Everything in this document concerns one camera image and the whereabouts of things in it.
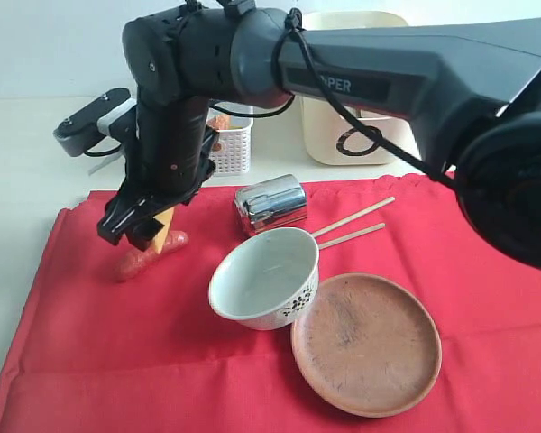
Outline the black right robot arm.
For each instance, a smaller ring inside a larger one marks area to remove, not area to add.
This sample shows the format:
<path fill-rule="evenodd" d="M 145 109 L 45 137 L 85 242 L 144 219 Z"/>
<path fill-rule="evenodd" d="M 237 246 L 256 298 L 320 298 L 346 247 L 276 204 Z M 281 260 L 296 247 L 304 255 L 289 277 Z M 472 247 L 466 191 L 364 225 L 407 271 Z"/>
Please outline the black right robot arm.
<path fill-rule="evenodd" d="M 137 85 L 126 174 L 97 232 L 139 249 L 214 165 L 214 100 L 323 99 L 354 130 L 448 187 L 488 244 L 541 270 L 541 18 L 306 31 L 299 10 L 195 1 L 127 23 Z"/>

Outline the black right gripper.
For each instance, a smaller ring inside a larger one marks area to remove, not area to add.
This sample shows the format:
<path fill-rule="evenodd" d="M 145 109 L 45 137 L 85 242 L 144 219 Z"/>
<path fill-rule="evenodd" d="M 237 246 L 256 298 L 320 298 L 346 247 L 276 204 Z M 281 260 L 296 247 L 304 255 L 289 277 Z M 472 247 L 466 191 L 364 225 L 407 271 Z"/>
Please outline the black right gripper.
<path fill-rule="evenodd" d="M 125 236 L 140 251 L 151 246 L 162 224 L 153 218 L 161 203 L 188 203 L 204 181 L 200 168 L 209 100 L 185 97 L 159 104 L 138 97 L 137 138 L 126 147 L 125 179 L 105 205 L 97 234 L 118 245 Z"/>

